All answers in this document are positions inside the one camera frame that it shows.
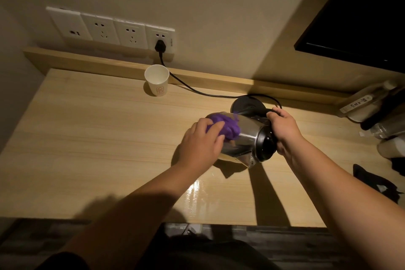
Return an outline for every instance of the hand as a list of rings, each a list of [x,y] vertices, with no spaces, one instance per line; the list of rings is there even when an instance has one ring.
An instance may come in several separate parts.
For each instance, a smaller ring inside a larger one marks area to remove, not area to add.
[[[178,165],[198,169],[205,173],[218,159],[224,144],[224,135],[218,136],[225,122],[217,122],[207,133],[207,126],[213,124],[211,119],[200,119],[188,129],[180,144]]]
[[[271,121],[273,132],[276,135],[277,152],[280,155],[286,154],[286,147],[290,141],[303,138],[295,122],[295,119],[286,111],[277,107],[272,108],[275,112],[268,112],[267,118]]]

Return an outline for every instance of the electric kettle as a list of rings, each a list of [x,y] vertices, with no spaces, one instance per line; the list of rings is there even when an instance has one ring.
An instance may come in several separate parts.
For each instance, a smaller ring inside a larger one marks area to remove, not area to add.
[[[242,96],[232,104],[230,113],[219,112],[237,121],[240,134],[235,140],[224,141],[219,159],[242,163],[248,168],[271,158],[276,151],[277,138],[263,103],[251,96]]]

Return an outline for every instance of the gray wood floor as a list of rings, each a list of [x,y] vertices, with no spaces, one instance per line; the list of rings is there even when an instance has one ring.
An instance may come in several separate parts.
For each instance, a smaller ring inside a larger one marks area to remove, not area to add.
[[[31,270],[59,250],[88,222],[20,219],[0,238],[0,269]],[[186,224],[166,223],[168,236],[181,234]],[[283,270],[347,269],[351,259],[322,228],[203,225],[210,239],[247,242]]]

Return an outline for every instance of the wooden table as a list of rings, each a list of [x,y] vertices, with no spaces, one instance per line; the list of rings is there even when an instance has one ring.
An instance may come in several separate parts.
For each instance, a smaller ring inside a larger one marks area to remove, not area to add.
[[[93,219],[167,169],[193,122],[229,111],[233,102],[175,85],[163,97],[145,90],[141,80],[52,69],[0,156],[0,216]],[[357,163],[405,191],[405,178],[378,155],[377,139],[359,136],[357,124],[285,109],[345,170]],[[282,156],[251,170],[216,165],[190,186],[168,221],[324,226]]]

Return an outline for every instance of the black cable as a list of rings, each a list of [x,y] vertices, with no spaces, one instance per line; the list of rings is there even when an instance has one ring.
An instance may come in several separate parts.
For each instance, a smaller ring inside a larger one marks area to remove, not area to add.
[[[163,53],[160,52],[160,51],[159,51],[159,57],[160,57],[160,62],[162,63],[162,65],[163,65],[164,67],[166,67],[166,66],[165,66],[165,63],[163,62]],[[173,78],[175,78],[176,80],[178,80],[180,83],[184,84],[184,85],[185,85],[187,88],[189,88],[191,91],[193,91],[193,92],[195,92],[195,93],[197,93],[197,94],[200,94],[200,95],[210,96],[210,97],[221,97],[221,98],[240,98],[240,97],[246,96],[246,95],[227,96],[227,95],[206,94],[206,93],[197,91],[196,89],[190,87],[187,83],[185,83],[184,81],[182,81],[180,78],[177,78],[177,77],[176,77],[175,75],[173,75],[171,72],[169,72],[169,73],[170,73],[170,76],[172,76]],[[249,96],[263,96],[263,97],[266,97],[266,98],[270,98],[270,99],[274,100],[274,101],[277,103],[277,105],[279,106],[279,108],[282,108],[280,102],[279,102],[277,99],[275,99],[274,97],[271,97],[270,95],[259,94],[259,93],[253,93],[253,94],[247,94],[247,95],[249,95]]]

